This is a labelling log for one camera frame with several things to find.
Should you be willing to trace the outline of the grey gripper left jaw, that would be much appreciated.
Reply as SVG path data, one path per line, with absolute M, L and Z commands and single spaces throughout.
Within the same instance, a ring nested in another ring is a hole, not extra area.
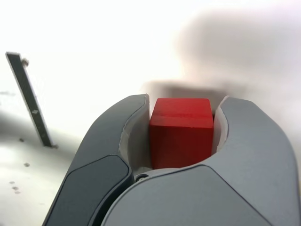
M 149 96 L 132 95 L 100 115 L 84 136 L 44 220 L 99 226 L 143 168 L 151 168 Z

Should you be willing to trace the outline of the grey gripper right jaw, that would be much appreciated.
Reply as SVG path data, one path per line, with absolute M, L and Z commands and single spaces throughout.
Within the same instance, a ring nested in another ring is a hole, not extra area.
M 282 129 L 253 102 L 217 108 L 220 139 L 208 159 L 128 188 L 104 226 L 298 226 L 298 167 Z

